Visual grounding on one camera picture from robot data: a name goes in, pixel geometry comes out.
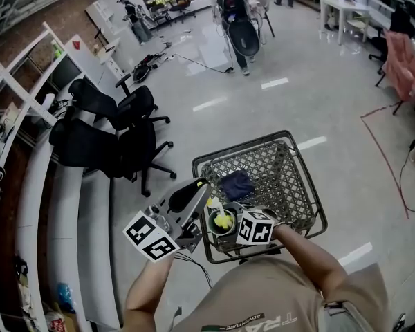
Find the black backpack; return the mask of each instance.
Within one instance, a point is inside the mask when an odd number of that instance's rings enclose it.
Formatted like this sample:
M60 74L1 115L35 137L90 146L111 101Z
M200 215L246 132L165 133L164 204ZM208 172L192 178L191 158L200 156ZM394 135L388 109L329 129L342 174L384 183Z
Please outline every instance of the black backpack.
M229 16L234 15L235 19L248 16L246 11L246 0L216 0L219 6L221 17L229 21Z

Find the chair with pink cover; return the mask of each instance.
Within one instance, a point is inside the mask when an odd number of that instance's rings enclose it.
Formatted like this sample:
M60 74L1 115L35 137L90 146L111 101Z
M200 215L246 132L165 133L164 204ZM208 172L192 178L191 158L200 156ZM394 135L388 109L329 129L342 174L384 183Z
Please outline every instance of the chair with pink cover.
M387 60L382 67L384 74L375 86L378 87L387 75L400 96L400 103L393 113L395 114L403 102L415 100L415 50L408 35L385 30L385 36Z

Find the folded cloth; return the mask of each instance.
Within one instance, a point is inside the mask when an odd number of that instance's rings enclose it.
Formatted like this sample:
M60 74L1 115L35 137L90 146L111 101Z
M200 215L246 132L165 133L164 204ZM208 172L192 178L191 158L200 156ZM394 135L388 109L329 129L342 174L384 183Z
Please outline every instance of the folded cloth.
M247 196L255 190L255 186L244 169L235 171L221 179L221 185L227 198L236 201Z

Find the glossy floor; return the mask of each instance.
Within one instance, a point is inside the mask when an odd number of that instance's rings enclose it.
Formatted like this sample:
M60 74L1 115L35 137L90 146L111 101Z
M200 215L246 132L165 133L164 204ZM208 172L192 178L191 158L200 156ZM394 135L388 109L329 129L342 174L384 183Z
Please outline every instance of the glossy floor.
M304 6L272 5L269 16L276 37L270 36L265 25L267 43L250 64L248 77L237 68L222 74L177 56L151 72L145 84L160 106L157 114L172 119L171 124L156 125L157 143L172 140L175 144L157 163L172 168L178 180L183 180L192 177L191 162L197 156L289 130L297 143L306 142L302 154L329 220L329 229L313 241L338 259L363 245L372 247L370 260L380 264L393 316L403 311L415 320L415 214L409 213L407 219L394 178L371 135L398 178L415 138L412 106L403 105L396 116L386 108L361 119L398 100L387 80L380 88L374 86L379 65L367 58L370 46L350 32L338 46L336 33L320 34L319 15ZM162 41L170 41L168 56L178 53L224 71L230 56L220 34L208 10L184 24L162 28L142 50L145 55L157 53ZM148 199L140 195L140 181L114 183L113 269L121 309L145 263L122 229L172 183L168 175L151 170ZM403 175L403 191L409 206L415 208L412 164ZM193 258L214 281L236 266L209 264L202 244ZM176 261L158 309L158 330L166 330L177 306L187 315L207 291L198 267Z

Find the wire mesh surface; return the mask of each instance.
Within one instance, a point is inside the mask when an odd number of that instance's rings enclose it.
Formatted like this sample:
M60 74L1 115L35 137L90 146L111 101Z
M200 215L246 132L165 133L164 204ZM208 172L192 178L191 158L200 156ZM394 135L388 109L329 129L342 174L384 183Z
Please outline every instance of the wire mesh surface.
M279 220L293 222L298 230L313 225L315 213L286 142L278 140L213 160L204 164L201 176L211 183L212 197L217 196L222 203L227 203L221 179L240 169L247 171L255 186L254 192L240 202L265 205L277 213Z

